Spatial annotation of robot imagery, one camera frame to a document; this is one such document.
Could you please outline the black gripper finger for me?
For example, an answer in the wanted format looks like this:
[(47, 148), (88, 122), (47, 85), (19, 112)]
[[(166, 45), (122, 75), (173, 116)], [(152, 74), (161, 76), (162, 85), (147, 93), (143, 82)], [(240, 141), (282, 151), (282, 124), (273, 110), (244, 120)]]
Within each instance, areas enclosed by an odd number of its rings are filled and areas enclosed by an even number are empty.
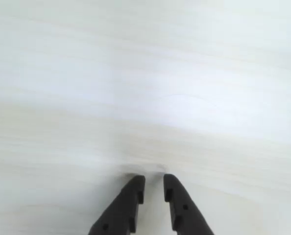
[(144, 203), (146, 178), (136, 175), (121, 189), (89, 230), (90, 235), (129, 235), (137, 229), (139, 205)]
[(213, 235), (189, 193), (173, 174), (165, 174), (164, 199), (170, 206), (172, 230), (178, 235)]

